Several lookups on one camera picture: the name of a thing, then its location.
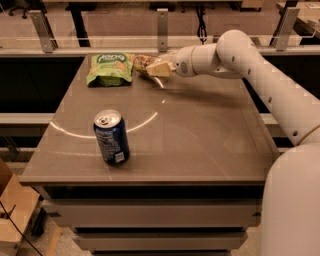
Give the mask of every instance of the cable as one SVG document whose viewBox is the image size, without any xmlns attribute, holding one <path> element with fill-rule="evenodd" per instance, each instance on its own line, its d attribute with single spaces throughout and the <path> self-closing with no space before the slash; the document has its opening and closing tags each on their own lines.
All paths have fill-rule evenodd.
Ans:
<svg viewBox="0 0 320 256">
<path fill-rule="evenodd" d="M 197 31 L 197 36 L 199 37 L 202 44 L 204 44 L 205 41 L 207 41 L 207 30 L 206 30 L 206 24 L 203 20 L 204 15 L 204 6 L 203 4 L 196 5 L 196 12 L 199 19 L 199 27 Z"/>
<path fill-rule="evenodd" d="M 22 234 L 22 232 L 19 230 L 19 228 L 17 227 L 17 225 L 12 221 L 10 215 L 8 214 L 6 208 L 4 208 L 4 206 L 3 206 L 3 204 L 2 204 L 1 201 L 0 201 L 0 205 L 1 205 L 2 209 L 4 210 L 4 213 L 7 215 L 8 219 L 10 220 L 10 222 L 12 223 L 12 225 L 16 228 L 16 230 L 20 233 L 20 235 L 28 242 L 28 244 L 30 244 L 30 245 L 32 246 L 33 249 L 35 249 L 35 251 L 36 251 L 39 255 L 43 256 L 43 255 L 38 251 L 38 249 L 37 249 L 31 242 L 29 242 L 29 240 L 26 238 L 26 236 L 25 236 L 24 234 Z"/>
</svg>

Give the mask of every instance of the soda can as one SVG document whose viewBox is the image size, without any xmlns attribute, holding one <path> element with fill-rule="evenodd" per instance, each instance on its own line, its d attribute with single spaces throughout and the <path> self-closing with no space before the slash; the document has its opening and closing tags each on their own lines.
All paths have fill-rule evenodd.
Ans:
<svg viewBox="0 0 320 256">
<path fill-rule="evenodd" d="M 93 129 L 107 163 L 118 164 L 129 158 L 126 126 L 118 111 L 108 109 L 99 112 L 94 117 Z"/>
</svg>

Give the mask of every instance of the green chip bag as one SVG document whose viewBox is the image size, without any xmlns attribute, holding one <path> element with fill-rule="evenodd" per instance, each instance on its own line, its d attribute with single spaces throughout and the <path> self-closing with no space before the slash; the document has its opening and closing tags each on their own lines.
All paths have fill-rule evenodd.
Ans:
<svg viewBox="0 0 320 256">
<path fill-rule="evenodd" d="M 104 86 L 121 85 L 123 81 L 131 82 L 134 54 L 114 52 L 94 55 L 87 75 L 87 85 L 94 81 Z"/>
</svg>

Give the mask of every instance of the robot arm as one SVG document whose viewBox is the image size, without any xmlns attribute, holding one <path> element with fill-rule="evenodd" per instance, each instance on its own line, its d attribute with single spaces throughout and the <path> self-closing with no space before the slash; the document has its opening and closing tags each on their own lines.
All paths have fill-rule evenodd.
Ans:
<svg viewBox="0 0 320 256">
<path fill-rule="evenodd" d="M 171 70 L 180 76 L 209 74 L 249 81 L 296 146 L 268 173 L 260 255 L 320 255 L 319 100 L 266 61 L 241 31 L 226 32 L 217 44 L 182 48 L 172 62 Z"/>
<path fill-rule="evenodd" d="M 217 44 L 182 48 L 173 63 L 180 76 L 246 78 L 293 145 L 320 142 L 320 101 L 266 61 L 245 33 L 230 30 Z"/>
</svg>

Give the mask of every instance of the table drawer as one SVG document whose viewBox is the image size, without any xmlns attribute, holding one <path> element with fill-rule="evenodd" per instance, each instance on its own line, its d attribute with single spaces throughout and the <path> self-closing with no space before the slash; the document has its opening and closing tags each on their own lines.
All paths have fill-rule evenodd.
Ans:
<svg viewBox="0 0 320 256">
<path fill-rule="evenodd" d="M 102 229 L 100 233 L 78 233 L 74 241 L 82 250 L 91 252 L 161 252 L 232 250 L 246 239 L 246 232 L 240 229 Z"/>
<path fill-rule="evenodd" d="M 248 227 L 260 223 L 260 200 L 45 200 L 69 227 Z"/>
</svg>

